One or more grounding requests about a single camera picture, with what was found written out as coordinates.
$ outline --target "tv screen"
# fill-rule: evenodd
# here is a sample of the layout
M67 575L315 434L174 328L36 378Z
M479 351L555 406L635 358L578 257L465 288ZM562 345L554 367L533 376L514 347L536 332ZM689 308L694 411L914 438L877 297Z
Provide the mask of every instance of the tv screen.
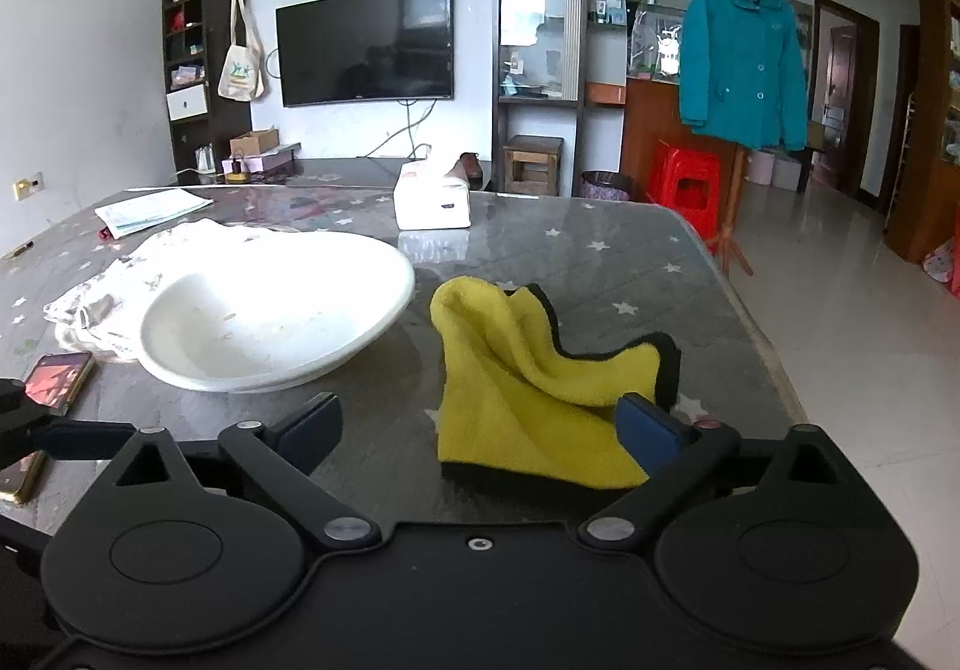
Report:
M452 0L322 0L277 10L284 106L453 96Z

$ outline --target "tiled floor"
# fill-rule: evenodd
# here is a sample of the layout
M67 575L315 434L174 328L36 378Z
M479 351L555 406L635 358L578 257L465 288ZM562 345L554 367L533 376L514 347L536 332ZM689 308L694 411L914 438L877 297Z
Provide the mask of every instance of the tiled floor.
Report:
M920 557L899 642L960 668L960 299L883 245L882 219L829 188L748 184L731 280L810 419L851 458Z

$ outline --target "yellow towel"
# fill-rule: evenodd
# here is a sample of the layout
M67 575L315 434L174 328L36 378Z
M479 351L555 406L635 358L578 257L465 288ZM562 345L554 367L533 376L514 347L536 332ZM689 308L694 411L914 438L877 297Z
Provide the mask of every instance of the yellow towel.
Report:
M430 317L443 339L440 462L541 475L589 488L632 488L646 473L620 446L613 407L637 392L670 408L680 351L666 334L616 353L571 356L539 286L515 293L474 277L448 280Z

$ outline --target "coat rack leg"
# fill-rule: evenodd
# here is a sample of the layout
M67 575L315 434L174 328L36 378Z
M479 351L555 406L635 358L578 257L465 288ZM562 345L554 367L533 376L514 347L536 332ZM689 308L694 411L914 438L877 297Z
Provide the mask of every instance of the coat rack leg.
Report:
M733 157L733 176L730 181L730 192L727 195L727 211L724 213L723 224L720 226L720 233L707 242L709 247L715 242L717 245L717 258L720 260L720 267L723 273L730 275L730 257L741 265L743 271L754 276L754 270L747 261L747 257L740 249L740 245L733 239L733 227L736 226L736 211L740 205L740 196L743 193L744 165L747 158L747 149L741 145L736 146L736 156Z

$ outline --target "white plastic basin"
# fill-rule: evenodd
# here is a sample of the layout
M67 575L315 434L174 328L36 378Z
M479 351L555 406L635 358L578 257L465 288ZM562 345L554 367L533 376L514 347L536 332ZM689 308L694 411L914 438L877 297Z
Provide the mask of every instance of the white plastic basin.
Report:
M407 258L357 234L274 234L179 277L140 325L140 363L198 392L313 380L368 345L414 289Z

